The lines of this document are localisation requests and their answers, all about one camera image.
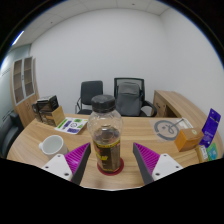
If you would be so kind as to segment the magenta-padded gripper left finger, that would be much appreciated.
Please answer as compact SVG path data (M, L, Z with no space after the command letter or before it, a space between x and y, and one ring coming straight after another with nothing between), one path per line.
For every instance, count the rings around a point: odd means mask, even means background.
M42 169L79 185L90 153L91 144L86 143L65 155L56 154Z

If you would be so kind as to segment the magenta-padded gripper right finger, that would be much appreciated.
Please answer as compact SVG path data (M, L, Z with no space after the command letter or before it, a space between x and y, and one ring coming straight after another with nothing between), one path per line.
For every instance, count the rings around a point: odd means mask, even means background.
M159 155L138 143L133 144L133 154L145 185L182 169L182 166L168 154Z

